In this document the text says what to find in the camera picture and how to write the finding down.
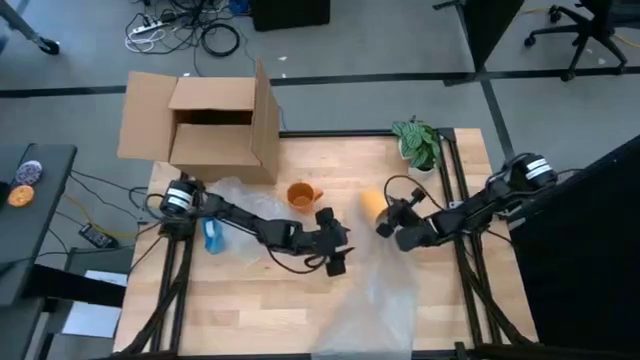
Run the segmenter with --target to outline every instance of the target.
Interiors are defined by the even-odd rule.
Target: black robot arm
[[[485,230],[494,213],[514,209],[535,198],[554,186],[557,179],[544,157],[521,154],[490,176],[483,190],[455,208],[421,218],[413,211],[413,206],[425,197],[420,189],[413,191],[411,201],[392,198],[387,208],[387,222],[380,224],[377,232],[384,237],[395,232],[398,247],[403,251],[418,246],[439,246],[460,233]]]
[[[298,221],[265,220],[252,214],[222,196],[204,191],[198,181],[174,180],[164,195],[160,211],[164,215],[162,221],[167,224],[184,219],[215,218],[255,236],[270,252],[324,259],[329,276],[345,273],[345,255],[352,250],[337,250],[347,245],[349,229],[334,218],[331,208],[318,211],[316,223],[320,229],[307,232]]]

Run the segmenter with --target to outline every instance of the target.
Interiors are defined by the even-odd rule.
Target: orange mug
[[[287,201],[289,201],[289,206],[306,214],[313,210],[313,203],[320,199],[323,194],[322,190],[314,189],[307,183],[299,182],[289,186]]]

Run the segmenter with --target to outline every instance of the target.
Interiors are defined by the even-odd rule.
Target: open cardboard box
[[[275,184],[278,115],[259,59],[255,78],[131,72],[118,157],[166,161],[205,182]]]

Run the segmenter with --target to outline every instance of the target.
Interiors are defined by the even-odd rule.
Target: power strip
[[[131,35],[140,35],[142,33],[149,32],[151,30],[155,30],[157,28],[161,28],[163,26],[169,25],[168,23],[163,23],[160,20],[151,21],[149,26],[139,26],[131,31]]]

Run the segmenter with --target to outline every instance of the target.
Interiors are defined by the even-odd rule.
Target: box flap
[[[180,124],[173,142],[172,165],[260,165],[253,155],[251,127]]]
[[[118,157],[169,160],[175,127],[167,105],[176,81],[173,76],[129,73]]]
[[[172,110],[251,111],[254,102],[254,78],[178,79],[169,108]]]
[[[257,59],[251,150],[274,175],[278,169],[279,130],[278,103],[273,96],[269,76]]]

